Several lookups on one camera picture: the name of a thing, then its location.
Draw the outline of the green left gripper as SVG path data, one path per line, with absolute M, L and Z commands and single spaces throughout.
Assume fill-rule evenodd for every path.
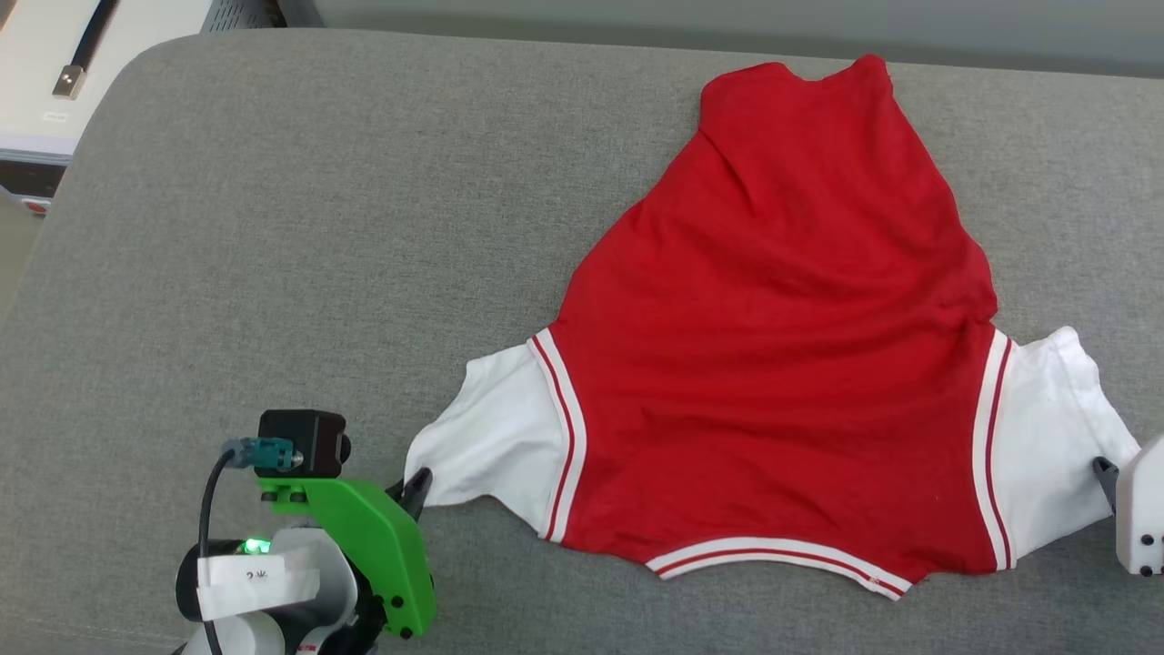
M 311 518 L 349 560 L 386 615 L 383 632 L 423 638 L 436 595 L 418 522 L 433 480 L 428 467 L 398 482 L 398 501 L 370 480 L 260 478 L 275 513 Z

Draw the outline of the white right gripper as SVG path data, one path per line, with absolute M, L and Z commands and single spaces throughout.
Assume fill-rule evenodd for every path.
M 1106 457 L 1092 469 L 1117 518 L 1117 560 L 1143 578 L 1163 571 L 1163 437 L 1140 448 L 1121 469 Z

